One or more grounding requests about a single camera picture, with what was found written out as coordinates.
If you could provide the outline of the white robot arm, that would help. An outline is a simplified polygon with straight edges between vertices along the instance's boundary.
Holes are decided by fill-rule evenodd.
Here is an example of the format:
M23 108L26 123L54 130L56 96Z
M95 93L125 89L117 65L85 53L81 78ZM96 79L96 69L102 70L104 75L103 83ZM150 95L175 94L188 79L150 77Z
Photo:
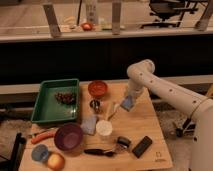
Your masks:
M146 87L191 118L196 126L189 170L213 171L213 99L161 79L153 74L154 70L149 59L130 65L126 94L136 102Z

